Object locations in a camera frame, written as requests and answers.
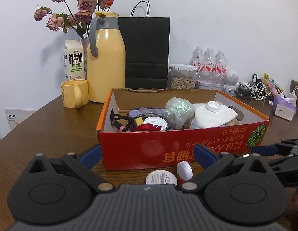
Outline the white round puck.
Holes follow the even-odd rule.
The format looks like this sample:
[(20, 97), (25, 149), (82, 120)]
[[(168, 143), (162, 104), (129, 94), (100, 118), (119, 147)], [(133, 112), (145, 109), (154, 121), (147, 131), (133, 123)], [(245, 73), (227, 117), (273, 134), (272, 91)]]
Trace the white round puck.
[(193, 170), (187, 161), (182, 161), (177, 164), (177, 175), (179, 175), (185, 182), (192, 179)]

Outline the white bottle cap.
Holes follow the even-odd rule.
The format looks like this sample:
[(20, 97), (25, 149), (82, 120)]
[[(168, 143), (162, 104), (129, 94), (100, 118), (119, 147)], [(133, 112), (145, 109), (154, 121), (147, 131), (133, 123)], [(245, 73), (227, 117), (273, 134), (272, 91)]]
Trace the white bottle cap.
[(161, 131), (168, 129), (168, 123), (165, 119), (159, 116), (150, 116), (144, 119), (145, 124), (153, 124), (154, 126), (161, 127)]

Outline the purple tissue pack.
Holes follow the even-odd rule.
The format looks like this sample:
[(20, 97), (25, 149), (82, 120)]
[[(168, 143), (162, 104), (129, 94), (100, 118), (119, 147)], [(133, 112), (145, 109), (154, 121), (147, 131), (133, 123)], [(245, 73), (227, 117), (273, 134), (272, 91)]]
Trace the purple tissue pack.
[(269, 105), (275, 116), (292, 121), (296, 114), (296, 101), (297, 96), (294, 93), (290, 93), (288, 97), (285, 97), (284, 93), (279, 93), (269, 101)]

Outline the white yellow plush toy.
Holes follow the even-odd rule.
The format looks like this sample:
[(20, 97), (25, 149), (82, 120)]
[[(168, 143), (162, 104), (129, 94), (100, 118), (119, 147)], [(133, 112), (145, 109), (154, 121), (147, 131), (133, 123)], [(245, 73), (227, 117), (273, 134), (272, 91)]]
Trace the white yellow plush toy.
[(238, 114), (226, 105), (221, 104), (218, 112), (211, 112), (206, 108), (206, 103), (195, 103), (194, 118), (190, 122), (191, 129), (204, 129), (232, 126)]

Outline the white disc with label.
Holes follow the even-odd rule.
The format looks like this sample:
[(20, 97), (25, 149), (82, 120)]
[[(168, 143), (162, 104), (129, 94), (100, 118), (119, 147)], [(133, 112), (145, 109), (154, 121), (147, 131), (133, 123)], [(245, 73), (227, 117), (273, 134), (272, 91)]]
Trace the white disc with label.
[(177, 186), (177, 177), (166, 170), (155, 170), (150, 172), (145, 179), (147, 185), (169, 185), (173, 184)]

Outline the iridescent plastic bag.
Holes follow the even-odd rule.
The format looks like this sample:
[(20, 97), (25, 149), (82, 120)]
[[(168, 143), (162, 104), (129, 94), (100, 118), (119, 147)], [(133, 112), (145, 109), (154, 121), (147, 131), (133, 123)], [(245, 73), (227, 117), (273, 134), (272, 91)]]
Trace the iridescent plastic bag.
[(163, 110), (163, 117), (167, 119), (172, 129), (181, 129), (186, 121), (194, 117), (195, 107), (187, 99), (173, 97), (169, 99)]

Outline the red cardboard box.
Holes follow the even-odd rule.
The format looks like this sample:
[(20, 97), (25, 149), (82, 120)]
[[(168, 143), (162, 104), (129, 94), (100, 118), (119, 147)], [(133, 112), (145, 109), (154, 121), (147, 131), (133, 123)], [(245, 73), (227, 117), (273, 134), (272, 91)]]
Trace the red cardboard box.
[[(112, 127), (111, 113), (124, 115), (140, 107), (163, 109), (173, 97), (191, 103), (217, 101), (243, 114), (233, 126), (149, 132), (121, 132)], [(218, 90), (111, 89), (97, 124), (103, 162), (107, 171), (175, 166), (194, 161), (193, 147), (203, 144), (215, 152), (239, 154), (259, 146), (270, 119), (238, 99)]]

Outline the yellow ceramic mug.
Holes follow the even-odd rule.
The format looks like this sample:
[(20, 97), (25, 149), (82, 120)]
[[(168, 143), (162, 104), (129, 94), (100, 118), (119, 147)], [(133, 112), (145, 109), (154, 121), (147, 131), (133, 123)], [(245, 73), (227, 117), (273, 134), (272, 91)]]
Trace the yellow ceramic mug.
[(89, 102), (88, 81), (85, 79), (68, 80), (61, 83), (63, 106), (79, 109)]

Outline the red ribbon bow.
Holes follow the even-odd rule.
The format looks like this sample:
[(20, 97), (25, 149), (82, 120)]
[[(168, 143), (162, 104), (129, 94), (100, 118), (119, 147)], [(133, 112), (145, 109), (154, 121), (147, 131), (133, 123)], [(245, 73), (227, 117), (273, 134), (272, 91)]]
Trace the red ribbon bow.
[(140, 132), (140, 131), (161, 131), (162, 127), (160, 125), (153, 124), (141, 124), (136, 128), (132, 129), (132, 132)]

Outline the small white tin box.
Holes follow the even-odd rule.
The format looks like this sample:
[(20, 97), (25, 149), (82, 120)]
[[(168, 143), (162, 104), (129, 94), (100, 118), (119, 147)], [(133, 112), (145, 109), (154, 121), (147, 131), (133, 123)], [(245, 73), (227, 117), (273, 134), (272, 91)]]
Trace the small white tin box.
[(217, 82), (209, 82), (209, 81), (201, 81), (196, 80), (195, 81), (195, 89), (201, 89), (201, 90), (220, 90), (221, 84)]

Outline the purple grey fabric pouch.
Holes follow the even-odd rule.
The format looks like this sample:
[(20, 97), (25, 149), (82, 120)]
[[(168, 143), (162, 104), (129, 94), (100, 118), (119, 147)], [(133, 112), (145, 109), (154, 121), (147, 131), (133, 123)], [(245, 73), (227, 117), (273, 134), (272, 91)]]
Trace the purple grey fabric pouch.
[(148, 117), (159, 117), (159, 118), (164, 118), (163, 117), (163, 109), (158, 109), (158, 108), (146, 108), (146, 107), (138, 107), (133, 110), (130, 110), (126, 116), (137, 119), (137, 118), (142, 118), (143, 120), (148, 118)]

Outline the white robot figurine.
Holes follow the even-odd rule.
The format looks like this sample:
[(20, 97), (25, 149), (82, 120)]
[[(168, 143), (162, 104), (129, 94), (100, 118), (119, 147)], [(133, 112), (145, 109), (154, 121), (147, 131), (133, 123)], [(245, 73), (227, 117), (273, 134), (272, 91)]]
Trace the white robot figurine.
[(232, 71), (232, 70), (226, 71), (226, 76), (224, 78), (224, 91), (235, 92), (238, 81), (239, 81), (239, 77), (235, 71)]

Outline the clear food container with snacks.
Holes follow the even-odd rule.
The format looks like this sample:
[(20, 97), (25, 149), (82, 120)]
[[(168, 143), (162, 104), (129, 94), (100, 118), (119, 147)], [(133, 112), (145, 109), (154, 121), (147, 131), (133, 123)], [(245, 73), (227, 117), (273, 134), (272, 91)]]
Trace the clear food container with snacks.
[(197, 67), (186, 64), (170, 64), (170, 88), (194, 89)]

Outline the water bottle middle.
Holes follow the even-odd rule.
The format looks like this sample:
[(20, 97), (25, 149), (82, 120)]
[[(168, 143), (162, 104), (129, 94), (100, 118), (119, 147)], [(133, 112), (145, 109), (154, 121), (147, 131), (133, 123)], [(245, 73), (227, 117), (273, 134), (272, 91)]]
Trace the water bottle middle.
[(204, 53), (204, 64), (205, 64), (205, 79), (206, 81), (213, 82), (214, 76), (215, 76), (215, 70), (216, 70), (216, 63), (215, 63), (215, 57), (213, 54), (213, 49), (207, 48), (206, 52)]

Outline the water bottle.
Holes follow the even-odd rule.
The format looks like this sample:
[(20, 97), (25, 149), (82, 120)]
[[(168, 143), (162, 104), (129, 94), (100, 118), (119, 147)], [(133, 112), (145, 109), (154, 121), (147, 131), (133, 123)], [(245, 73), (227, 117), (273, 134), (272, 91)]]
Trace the water bottle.
[(190, 65), (197, 68), (197, 80), (204, 80), (204, 55), (201, 46), (196, 46), (190, 59)]
[(225, 57), (225, 53), (222, 50), (219, 50), (215, 56), (215, 64), (216, 64), (216, 81), (220, 84), (221, 80), (226, 74), (227, 70), (227, 59)]
[(205, 64), (205, 79), (206, 81), (213, 82), (214, 76), (215, 76), (215, 70), (216, 70), (216, 63), (215, 63), (215, 57), (213, 54), (213, 49), (207, 48), (206, 52), (204, 53), (204, 64)]

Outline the water bottle right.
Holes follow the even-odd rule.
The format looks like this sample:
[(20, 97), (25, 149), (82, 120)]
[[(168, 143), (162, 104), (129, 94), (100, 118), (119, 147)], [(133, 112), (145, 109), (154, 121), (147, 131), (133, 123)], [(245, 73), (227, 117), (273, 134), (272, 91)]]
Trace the water bottle right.
[(221, 80), (226, 74), (227, 70), (227, 59), (225, 57), (225, 53), (222, 50), (219, 50), (215, 56), (215, 64), (216, 64), (216, 81), (220, 84)]

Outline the water bottle left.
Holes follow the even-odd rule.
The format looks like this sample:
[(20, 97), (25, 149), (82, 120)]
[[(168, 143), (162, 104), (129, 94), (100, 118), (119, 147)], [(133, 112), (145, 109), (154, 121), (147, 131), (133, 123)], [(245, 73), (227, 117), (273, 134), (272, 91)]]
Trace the water bottle left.
[(196, 46), (190, 59), (190, 65), (197, 68), (197, 80), (204, 80), (204, 55), (201, 46)]

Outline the white milk carton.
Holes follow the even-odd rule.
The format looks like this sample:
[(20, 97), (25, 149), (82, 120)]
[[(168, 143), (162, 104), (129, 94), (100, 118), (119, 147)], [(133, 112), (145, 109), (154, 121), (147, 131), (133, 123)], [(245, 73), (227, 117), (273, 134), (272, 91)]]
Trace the white milk carton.
[(66, 80), (85, 79), (84, 49), (81, 40), (66, 40), (63, 49)]

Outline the yellow thermos jug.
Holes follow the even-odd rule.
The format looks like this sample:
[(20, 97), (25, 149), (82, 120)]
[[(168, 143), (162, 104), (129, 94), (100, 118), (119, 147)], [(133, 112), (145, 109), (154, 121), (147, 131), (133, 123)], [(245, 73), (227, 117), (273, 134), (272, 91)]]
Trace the yellow thermos jug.
[(87, 48), (89, 100), (104, 103), (113, 88), (126, 87), (126, 48), (119, 29), (119, 15), (97, 11), (90, 23)]

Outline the black paper shopping bag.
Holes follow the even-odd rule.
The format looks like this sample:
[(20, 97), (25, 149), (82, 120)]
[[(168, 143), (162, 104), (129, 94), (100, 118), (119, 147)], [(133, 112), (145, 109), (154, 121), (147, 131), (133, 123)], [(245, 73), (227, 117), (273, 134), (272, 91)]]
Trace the black paper shopping bag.
[(165, 89), (168, 79), (170, 18), (150, 17), (150, 1), (141, 0), (130, 17), (119, 18), (126, 47), (126, 88)]

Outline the dried pink rose bouquet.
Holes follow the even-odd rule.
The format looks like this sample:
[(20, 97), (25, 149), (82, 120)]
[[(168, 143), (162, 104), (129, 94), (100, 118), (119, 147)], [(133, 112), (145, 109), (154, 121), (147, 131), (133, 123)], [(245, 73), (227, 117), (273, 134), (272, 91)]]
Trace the dried pink rose bouquet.
[(35, 21), (47, 19), (46, 27), (54, 32), (67, 33), (72, 29), (81, 39), (89, 36), (90, 22), (96, 11), (109, 12), (115, 0), (51, 0), (63, 3), (63, 12), (56, 13), (46, 6), (37, 6)]

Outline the white wall paper sheet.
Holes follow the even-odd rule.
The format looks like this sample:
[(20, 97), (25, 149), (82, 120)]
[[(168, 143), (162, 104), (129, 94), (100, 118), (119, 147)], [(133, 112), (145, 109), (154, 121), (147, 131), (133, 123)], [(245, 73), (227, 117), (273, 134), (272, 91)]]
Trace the white wall paper sheet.
[(24, 110), (24, 109), (5, 109), (5, 115), (9, 124), (10, 130), (13, 130), (21, 122), (34, 114), (35, 110)]

